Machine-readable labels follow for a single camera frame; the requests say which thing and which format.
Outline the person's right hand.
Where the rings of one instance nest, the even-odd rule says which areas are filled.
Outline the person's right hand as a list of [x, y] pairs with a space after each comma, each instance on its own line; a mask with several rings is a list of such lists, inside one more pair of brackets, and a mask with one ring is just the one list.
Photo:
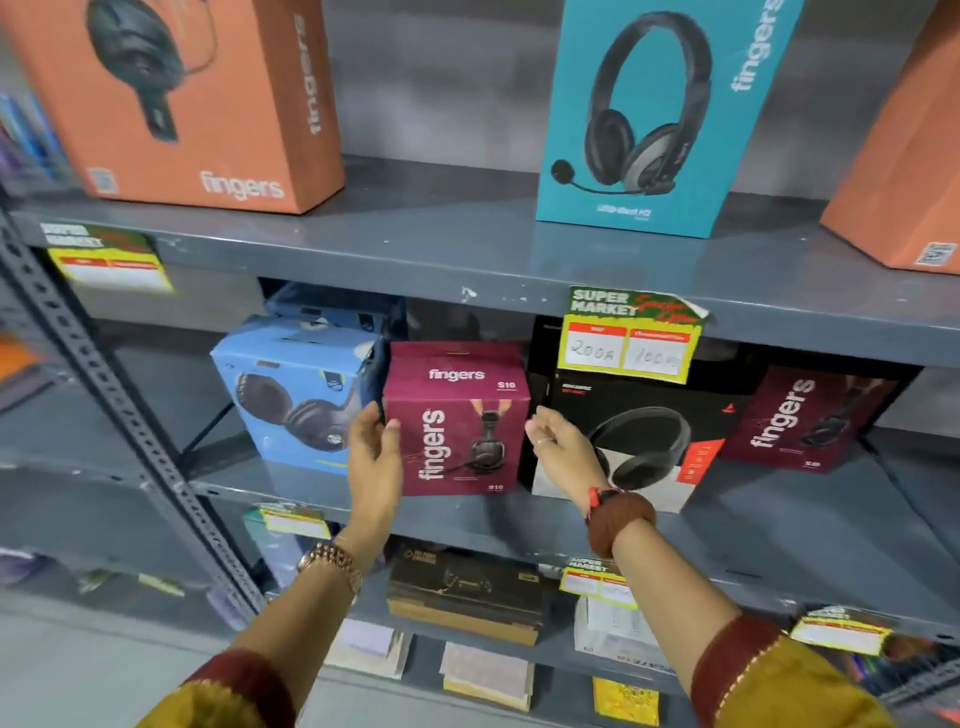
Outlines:
[[575, 449], [570, 454], [539, 458], [546, 477], [562, 491], [585, 517], [590, 488], [610, 488], [608, 479], [589, 439], [575, 426]]

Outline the person's right forearm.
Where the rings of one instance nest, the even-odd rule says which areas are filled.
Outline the person's right forearm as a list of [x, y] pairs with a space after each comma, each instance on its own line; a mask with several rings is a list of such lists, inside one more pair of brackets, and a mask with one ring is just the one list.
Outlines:
[[612, 553], [679, 684], [691, 697], [700, 659], [741, 609], [646, 520], [627, 524]]

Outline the black and white headphone box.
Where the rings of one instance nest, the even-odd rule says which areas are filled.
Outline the black and white headphone box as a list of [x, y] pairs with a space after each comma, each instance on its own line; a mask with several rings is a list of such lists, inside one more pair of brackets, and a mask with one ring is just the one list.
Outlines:
[[611, 486], [680, 514], [760, 378], [735, 361], [695, 360], [684, 385], [557, 370], [547, 402], [586, 436]]

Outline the brown hair scrunchie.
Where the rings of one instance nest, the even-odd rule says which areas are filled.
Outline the brown hair scrunchie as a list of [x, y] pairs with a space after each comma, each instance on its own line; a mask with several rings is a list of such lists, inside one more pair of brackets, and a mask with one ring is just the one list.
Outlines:
[[635, 521], [656, 525], [657, 511], [643, 495], [616, 488], [589, 488], [584, 517], [586, 535], [593, 554], [599, 559], [614, 559], [614, 544], [619, 533]]

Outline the handwritten yellow price label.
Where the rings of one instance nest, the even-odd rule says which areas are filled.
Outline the handwritten yellow price label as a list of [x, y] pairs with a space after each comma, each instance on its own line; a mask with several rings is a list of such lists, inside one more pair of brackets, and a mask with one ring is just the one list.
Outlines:
[[709, 316], [672, 294], [571, 286], [557, 368], [684, 386]]

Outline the dark blue box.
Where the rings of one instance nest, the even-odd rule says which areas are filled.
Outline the dark blue box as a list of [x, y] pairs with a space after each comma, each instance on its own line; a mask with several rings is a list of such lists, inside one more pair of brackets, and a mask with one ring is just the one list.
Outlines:
[[288, 281], [264, 302], [273, 317], [380, 334], [389, 341], [409, 335], [404, 297]]

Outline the gold wristwatch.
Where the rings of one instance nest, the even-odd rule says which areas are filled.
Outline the gold wristwatch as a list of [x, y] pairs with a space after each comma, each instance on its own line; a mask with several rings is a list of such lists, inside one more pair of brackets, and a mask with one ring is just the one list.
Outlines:
[[334, 567], [345, 579], [351, 592], [352, 602], [357, 600], [363, 586], [364, 575], [348, 551], [333, 541], [319, 541], [300, 558], [296, 565], [296, 572], [300, 575], [317, 564]]

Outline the pale green packet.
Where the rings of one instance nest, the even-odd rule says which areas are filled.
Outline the pale green packet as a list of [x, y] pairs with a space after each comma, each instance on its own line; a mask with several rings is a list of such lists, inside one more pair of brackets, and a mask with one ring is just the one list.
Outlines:
[[243, 523], [276, 585], [287, 589], [296, 579], [298, 565], [306, 553], [300, 536], [271, 530], [256, 508], [246, 510]]

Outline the black and brown flat box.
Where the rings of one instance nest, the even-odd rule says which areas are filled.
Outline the black and brown flat box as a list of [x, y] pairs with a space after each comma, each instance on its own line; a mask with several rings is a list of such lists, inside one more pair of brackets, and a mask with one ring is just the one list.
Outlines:
[[532, 648], [545, 587], [532, 566], [402, 541], [390, 559], [387, 605], [396, 617]]

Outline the white flat packet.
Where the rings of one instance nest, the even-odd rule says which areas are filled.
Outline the white flat packet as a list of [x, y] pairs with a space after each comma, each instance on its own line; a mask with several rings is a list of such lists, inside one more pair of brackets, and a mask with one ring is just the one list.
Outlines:
[[439, 675], [448, 693], [529, 713], [536, 665], [531, 661], [448, 641]]
[[399, 682], [402, 680], [412, 642], [411, 634], [346, 618], [323, 665]]

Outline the dark maroon headphone box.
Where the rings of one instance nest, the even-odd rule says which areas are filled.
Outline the dark maroon headphone box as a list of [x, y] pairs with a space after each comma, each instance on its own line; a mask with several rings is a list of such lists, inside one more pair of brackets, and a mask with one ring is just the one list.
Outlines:
[[771, 364], [720, 455], [753, 465], [828, 472], [902, 379], [877, 368], [846, 372]]

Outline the yellow packet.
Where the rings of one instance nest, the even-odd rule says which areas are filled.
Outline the yellow packet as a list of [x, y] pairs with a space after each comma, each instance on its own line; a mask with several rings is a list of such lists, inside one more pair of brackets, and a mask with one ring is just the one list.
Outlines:
[[601, 677], [592, 678], [593, 710], [604, 719], [661, 728], [661, 693]]

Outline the yellow and maroon left sleeve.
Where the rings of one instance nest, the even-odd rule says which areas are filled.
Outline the yellow and maroon left sleeve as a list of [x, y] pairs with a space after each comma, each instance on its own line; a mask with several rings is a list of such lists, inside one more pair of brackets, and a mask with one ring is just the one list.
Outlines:
[[164, 696], [135, 728], [295, 728], [297, 717], [287, 686], [266, 658], [228, 649]]

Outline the large orange headphone box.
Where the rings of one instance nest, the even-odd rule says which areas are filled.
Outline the large orange headphone box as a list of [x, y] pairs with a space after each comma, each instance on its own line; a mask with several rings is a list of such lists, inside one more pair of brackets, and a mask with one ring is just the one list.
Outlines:
[[322, 0], [0, 0], [85, 192], [307, 213], [346, 183]]

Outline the colourful shiny packets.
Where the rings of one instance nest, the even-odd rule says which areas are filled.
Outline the colourful shiny packets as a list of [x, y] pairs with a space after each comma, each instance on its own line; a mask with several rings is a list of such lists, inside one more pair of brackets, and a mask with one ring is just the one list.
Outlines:
[[822, 655], [891, 710], [960, 702], [960, 645], [894, 635], [878, 656], [822, 648]]

